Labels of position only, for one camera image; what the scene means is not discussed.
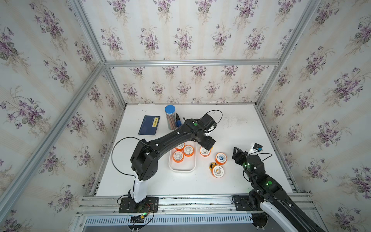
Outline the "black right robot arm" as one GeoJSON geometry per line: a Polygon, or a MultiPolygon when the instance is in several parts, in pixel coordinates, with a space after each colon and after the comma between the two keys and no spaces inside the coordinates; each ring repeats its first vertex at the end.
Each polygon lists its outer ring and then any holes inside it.
{"type": "Polygon", "coordinates": [[[253,152],[234,147],[232,159],[243,167],[243,177],[251,184],[248,195],[234,195],[232,202],[237,211],[262,211],[253,215],[253,223],[258,219],[267,222],[272,218],[286,232],[323,232],[300,207],[290,198],[283,187],[265,171],[264,160],[259,157],[262,146],[254,144],[253,152]]]}

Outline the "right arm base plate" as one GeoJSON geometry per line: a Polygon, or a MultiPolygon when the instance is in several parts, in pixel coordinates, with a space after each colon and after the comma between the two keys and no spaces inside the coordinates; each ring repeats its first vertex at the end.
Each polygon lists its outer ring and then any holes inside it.
{"type": "Polygon", "coordinates": [[[232,202],[236,211],[260,211],[260,198],[255,194],[252,195],[234,195],[232,202]]]}

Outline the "white plastic storage box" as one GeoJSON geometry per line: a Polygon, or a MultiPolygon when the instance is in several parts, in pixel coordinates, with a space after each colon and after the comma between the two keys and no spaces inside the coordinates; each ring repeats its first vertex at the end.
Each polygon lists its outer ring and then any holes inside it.
{"type": "Polygon", "coordinates": [[[173,172],[190,173],[193,172],[196,168],[198,145],[196,142],[185,142],[185,145],[191,145],[194,147],[195,150],[194,155],[191,157],[184,156],[184,160],[181,163],[176,163],[172,159],[172,154],[176,151],[176,149],[173,148],[168,155],[169,157],[168,166],[173,172]]]}

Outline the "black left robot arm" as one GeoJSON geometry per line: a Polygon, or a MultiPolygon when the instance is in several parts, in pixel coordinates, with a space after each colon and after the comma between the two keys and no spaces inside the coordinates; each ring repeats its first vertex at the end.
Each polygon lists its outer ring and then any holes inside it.
{"type": "Polygon", "coordinates": [[[158,161],[176,146],[193,141],[201,147],[211,150],[215,140],[209,133],[217,127],[215,120],[205,114],[200,119],[187,119],[172,132],[151,141],[142,139],[138,142],[131,158],[131,168],[136,175],[133,189],[129,197],[140,203],[147,197],[147,180],[152,178],[158,170],[158,161]]]}

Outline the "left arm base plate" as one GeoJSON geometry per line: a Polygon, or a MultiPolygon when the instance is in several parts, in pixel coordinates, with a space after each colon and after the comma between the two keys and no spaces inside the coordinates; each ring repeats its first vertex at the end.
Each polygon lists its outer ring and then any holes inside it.
{"type": "Polygon", "coordinates": [[[159,198],[146,197],[143,201],[135,203],[131,197],[123,197],[119,201],[119,213],[148,213],[158,211],[159,198]]]}

